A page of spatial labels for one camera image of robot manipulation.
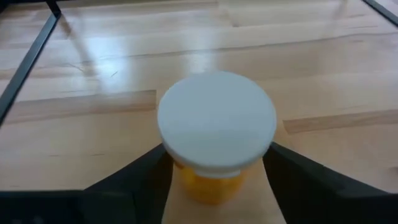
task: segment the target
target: pill bottle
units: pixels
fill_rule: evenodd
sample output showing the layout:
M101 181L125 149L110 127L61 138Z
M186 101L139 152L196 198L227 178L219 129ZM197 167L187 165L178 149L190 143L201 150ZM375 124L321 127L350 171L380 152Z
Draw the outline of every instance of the pill bottle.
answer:
M266 153L276 129L275 109L264 90L229 72L177 82L161 99L157 121L184 189L207 204L236 194L245 169Z

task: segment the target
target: black frame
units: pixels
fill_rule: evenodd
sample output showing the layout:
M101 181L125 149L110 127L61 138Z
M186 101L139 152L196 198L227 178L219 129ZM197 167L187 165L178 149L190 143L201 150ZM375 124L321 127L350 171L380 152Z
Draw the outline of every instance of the black frame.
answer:
M398 223L398 194L272 143L262 158L286 223Z
M376 12L378 12L382 17L387 19L394 26L398 27L398 17L394 13L388 11L385 7L377 3L375 0L362 0Z
M61 17L61 9L58 7L58 4L55 0L46 0L45 2L49 6L52 13L36 37L29 51L26 53L15 75L11 78L6 89L0 97L0 127L6 119L8 111L11 109L19 91L24 85L26 78L29 76L30 71L33 69L33 66L39 58L45 43L51 36L52 31Z

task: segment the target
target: bottle cap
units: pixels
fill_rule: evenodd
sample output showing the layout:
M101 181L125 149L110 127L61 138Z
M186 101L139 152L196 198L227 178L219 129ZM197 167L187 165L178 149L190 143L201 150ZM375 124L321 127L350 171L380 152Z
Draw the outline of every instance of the bottle cap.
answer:
M266 153L276 129L264 90L229 72L180 80L161 99L157 120L169 154L205 177L238 175Z

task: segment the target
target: wooden surface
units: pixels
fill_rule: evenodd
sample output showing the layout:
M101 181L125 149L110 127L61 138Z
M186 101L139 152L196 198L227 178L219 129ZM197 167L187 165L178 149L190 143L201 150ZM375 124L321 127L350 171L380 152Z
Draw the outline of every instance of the wooden surface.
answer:
M255 80L275 141L398 192L398 31L360 0L60 2L64 17L0 129L0 190L84 189L160 143L156 106L192 73ZM394 1L390 9L398 10ZM0 15L0 92L49 11ZM166 223L283 223L264 168L220 207L174 175Z

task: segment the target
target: wood grain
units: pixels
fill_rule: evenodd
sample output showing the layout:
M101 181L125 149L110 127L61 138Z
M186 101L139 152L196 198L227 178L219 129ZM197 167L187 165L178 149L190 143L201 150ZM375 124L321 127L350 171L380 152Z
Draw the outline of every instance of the wood grain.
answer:
M85 114L150 111L155 109L154 90L111 95L20 101L14 104L5 123L65 118Z
M397 124L398 110L370 111L355 114L341 114L317 118L285 120L284 126L289 134L318 131L332 128L367 126L374 124Z
M0 190L90 186L161 143L156 106L175 82L227 70L271 97L274 141L398 192L398 30L362 1L59 5L63 17L0 129ZM0 92L48 14L35 3L0 15ZM263 166L250 173L217 208L187 199L175 173L164 223L283 223Z

